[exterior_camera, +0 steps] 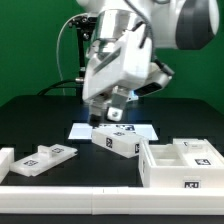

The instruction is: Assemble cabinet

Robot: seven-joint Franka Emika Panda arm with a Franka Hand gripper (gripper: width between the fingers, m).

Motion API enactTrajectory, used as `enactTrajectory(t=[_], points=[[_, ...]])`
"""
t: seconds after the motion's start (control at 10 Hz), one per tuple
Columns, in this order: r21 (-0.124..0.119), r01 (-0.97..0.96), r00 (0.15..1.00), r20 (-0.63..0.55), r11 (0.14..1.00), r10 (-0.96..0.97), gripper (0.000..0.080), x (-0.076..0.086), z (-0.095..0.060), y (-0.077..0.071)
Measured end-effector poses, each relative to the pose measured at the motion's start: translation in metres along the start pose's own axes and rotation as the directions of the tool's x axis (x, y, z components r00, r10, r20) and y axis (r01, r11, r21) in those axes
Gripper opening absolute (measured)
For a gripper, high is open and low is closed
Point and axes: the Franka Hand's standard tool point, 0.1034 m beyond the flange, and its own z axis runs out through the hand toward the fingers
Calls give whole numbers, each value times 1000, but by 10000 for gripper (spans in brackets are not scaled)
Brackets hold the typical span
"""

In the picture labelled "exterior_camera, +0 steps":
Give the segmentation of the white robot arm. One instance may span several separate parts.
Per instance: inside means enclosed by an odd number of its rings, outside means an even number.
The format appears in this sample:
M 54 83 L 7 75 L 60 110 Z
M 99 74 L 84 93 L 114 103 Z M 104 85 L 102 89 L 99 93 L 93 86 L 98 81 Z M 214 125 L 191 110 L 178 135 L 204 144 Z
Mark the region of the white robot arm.
M 83 100 L 89 124 L 118 122 L 130 93 L 163 89 L 174 71 L 159 48 L 199 50 L 219 27 L 217 0 L 76 0 L 96 20 L 87 52 Z

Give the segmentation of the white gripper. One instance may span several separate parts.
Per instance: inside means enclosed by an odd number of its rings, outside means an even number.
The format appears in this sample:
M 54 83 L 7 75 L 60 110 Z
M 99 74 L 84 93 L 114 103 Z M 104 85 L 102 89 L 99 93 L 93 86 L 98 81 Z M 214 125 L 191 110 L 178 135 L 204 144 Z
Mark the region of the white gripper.
M 102 62 L 96 55 L 89 61 L 84 81 L 83 100 L 92 99 L 89 104 L 90 123 L 102 121 L 106 98 L 98 95 L 112 90 L 115 86 L 125 87 L 117 87 L 113 90 L 107 111 L 108 120 L 120 121 L 130 90 L 135 90 L 145 83 L 150 70 L 152 41 L 147 38 L 144 47 L 140 48 L 141 39 L 141 30 L 128 31 L 116 42 L 114 51 Z

